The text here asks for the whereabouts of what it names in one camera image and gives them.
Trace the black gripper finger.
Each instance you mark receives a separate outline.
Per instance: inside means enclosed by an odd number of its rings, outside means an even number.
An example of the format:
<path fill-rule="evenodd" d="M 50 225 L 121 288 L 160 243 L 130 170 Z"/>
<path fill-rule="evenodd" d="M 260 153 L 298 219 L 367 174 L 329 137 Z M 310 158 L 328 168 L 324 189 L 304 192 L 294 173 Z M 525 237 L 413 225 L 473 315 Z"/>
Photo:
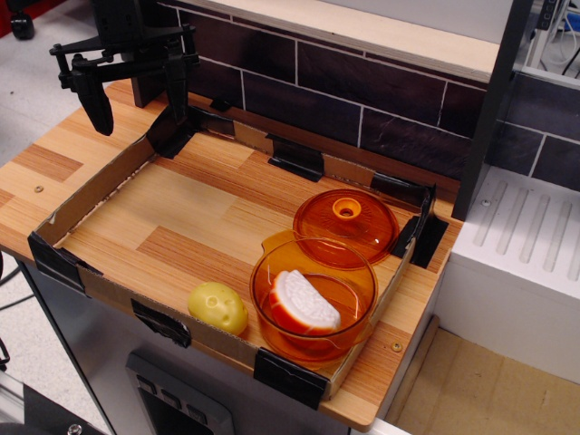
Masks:
<path fill-rule="evenodd" d="M 101 80 L 92 71 L 73 71 L 72 83 L 94 129 L 110 136 L 114 128 L 112 108 Z"/>
<path fill-rule="evenodd" d="M 170 59 L 164 65 L 166 76 L 166 91 L 169 106 L 172 109 L 174 120 L 181 124 L 187 118 L 188 111 L 188 73 L 182 59 Z"/>

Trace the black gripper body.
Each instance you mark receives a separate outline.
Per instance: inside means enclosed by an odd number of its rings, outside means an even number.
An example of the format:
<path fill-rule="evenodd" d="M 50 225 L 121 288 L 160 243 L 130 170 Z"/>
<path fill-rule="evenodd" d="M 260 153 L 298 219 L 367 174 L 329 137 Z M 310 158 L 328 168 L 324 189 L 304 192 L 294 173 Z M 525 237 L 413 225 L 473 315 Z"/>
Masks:
<path fill-rule="evenodd" d="M 146 24 L 138 1 L 92 1 L 98 34 L 50 50 L 64 89 L 88 89 L 105 82 L 162 74 L 169 89 L 188 87 L 198 65 L 190 24 Z"/>

